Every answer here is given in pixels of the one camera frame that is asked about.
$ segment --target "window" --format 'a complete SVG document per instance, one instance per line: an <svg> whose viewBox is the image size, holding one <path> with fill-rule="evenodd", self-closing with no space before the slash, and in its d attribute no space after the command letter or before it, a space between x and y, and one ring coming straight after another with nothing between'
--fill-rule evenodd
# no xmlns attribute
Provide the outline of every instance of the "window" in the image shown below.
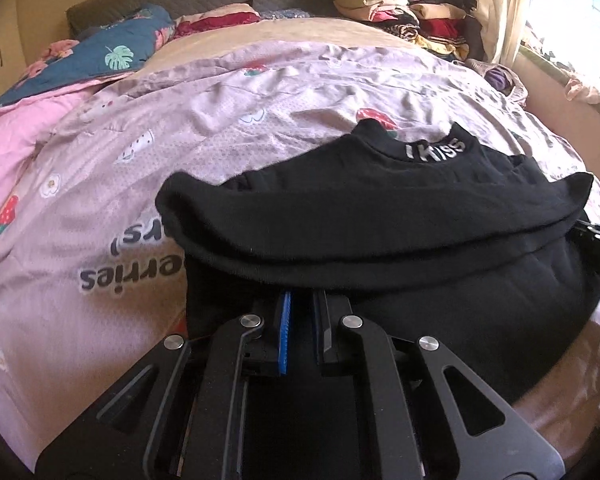
<svg viewBox="0 0 600 480"><path fill-rule="evenodd" d="M600 0L531 0L528 22L547 59L600 79Z"/></svg>

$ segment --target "triangular cutout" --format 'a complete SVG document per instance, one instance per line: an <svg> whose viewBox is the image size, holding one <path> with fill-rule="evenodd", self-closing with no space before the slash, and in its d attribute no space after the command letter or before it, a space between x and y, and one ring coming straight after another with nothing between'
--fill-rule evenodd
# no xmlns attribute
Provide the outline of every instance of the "triangular cutout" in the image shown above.
<svg viewBox="0 0 600 480"><path fill-rule="evenodd" d="M504 424L504 413L494 406L457 368L446 368L444 375L469 435L478 436Z"/></svg>
<svg viewBox="0 0 600 480"><path fill-rule="evenodd" d="M96 418L122 433L132 434L138 427L157 377L157 366L145 367L100 410Z"/></svg>

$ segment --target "black sweatshirt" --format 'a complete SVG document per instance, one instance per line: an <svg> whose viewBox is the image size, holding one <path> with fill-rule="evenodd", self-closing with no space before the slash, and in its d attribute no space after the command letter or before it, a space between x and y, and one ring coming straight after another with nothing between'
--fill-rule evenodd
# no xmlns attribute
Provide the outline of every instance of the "black sweatshirt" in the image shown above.
<svg viewBox="0 0 600 480"><path fill-rule="evenodd" d="M549 183L458 124L404 143L364 120L220 187L175 173L156 205L187 255L190 336L281 287L343 290L355 313L399 338L435 336L514 402L600 298L600 266L566 236L591 184Z"/></svg>

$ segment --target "silver bolt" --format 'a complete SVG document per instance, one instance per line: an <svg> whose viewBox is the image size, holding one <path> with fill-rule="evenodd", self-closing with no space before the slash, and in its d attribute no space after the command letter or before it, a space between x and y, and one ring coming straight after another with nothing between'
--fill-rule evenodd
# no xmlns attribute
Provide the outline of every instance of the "silver bolt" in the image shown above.
<svg viewBox="0 0 600 480"><path fill-rule="evenodd" d="M179 334L173 334L164 339L164 347L169 350L177 350L184 345L184 338Z"/></svg>
<svg viewBox="0 0 600 480"><path fill-rule="evenodd" d="M418 344L423 350L434 351L440 346L438 340L430 335L424 335L418 340Z"/></svg>
<svg viewBox="0 0 600 480"><path fill-rule="evenodd" d="M245 314L240 318L240 324L245 328L256 328L260 323L262 320L257 314Z"/></svg>
<svg viewBox="0 0 600 480"><path fill-rule="evenodd" d="M360 328L362 326L362 318L349 314L342 318L342 324L347 328Z"/></svg>

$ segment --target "bed sheet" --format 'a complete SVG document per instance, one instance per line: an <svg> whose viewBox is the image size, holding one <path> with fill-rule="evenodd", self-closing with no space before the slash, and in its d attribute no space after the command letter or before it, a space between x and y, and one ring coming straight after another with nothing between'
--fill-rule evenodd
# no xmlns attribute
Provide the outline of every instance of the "bed sheet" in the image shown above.
<svg viewBox="0 0 600 480"><path fill-rule="evenodd" d="M303 21L276 23L276 34L304 39ZM352 27L335 40L350 45L364 27L331 25ZM479 75L423 50L250 39L239 48L238 28L203 33L228 32L222 48L234 52L195 61L211 40L174 41L71 112L14 190L0 236L0 432L30 468L182 317L183 254L153 205L174 170L219 184L349 132L364 108L401 140L437 140L457 121L483 144L534 156L551 180L584 170L567 142ZM400 41L378 34L369 41ZM587 213L600 222L599 181ZM515 407L565 459L577 456L600 422L600 304Z"/></svg>

